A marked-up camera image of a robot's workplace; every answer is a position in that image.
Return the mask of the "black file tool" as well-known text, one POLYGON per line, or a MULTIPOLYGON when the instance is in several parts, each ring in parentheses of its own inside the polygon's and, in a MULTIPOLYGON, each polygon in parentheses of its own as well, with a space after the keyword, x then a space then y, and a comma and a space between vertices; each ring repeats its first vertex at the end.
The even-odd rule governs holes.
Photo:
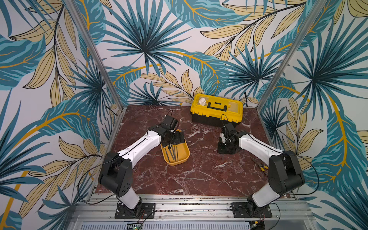
POLYGON ((173 151, 173 155, 174 155, 174 160, 177 162, 178 161, 178 149, 176 145, 172 146, 172 151, 173 151))

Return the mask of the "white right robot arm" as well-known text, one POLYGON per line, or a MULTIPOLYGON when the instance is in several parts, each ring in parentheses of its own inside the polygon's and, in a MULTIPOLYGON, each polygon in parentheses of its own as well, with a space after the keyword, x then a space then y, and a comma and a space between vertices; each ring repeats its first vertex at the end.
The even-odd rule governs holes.
POLYGON ((218 153, 235 154, 240 150, 250 152, 268 167, 267 184, 248 197, 251 209, 264 208, 304 185, 298 156, 293 151, 276 149, 248 132, 237 131, 231 123, 224 125, 218 140, 218 153))

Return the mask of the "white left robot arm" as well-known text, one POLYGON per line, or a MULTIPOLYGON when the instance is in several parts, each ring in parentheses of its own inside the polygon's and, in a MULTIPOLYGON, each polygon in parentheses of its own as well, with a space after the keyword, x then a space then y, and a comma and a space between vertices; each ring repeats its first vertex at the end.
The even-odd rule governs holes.
POLYGON ((157 146, 184 144, 182 131, 153 126, 136 142, 118 153, 108 153, 100 170, 98 183, 110 190, 128 209, 140 209, 141 198, 132 188, 134 166, 157 146))

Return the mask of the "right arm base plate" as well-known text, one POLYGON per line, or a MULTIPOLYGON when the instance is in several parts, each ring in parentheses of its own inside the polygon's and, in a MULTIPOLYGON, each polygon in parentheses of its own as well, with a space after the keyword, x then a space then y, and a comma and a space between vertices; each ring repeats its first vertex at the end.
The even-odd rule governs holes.
POLYGON ((234 218, 271 218, 272 212, 269 206, 258 207, 251 202, 235 202, 231 203, 230 211, 234 218))

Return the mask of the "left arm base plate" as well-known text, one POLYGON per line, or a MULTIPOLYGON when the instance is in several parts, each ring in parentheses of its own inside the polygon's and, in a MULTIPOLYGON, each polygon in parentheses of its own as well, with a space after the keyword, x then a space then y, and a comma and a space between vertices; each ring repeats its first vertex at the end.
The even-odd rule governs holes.
POLYGON ((155 203, 142 203, 140 201, 134 209, 129 209, 123 203, 118 203, 115 219, 153 219, 155 211, 155 203))

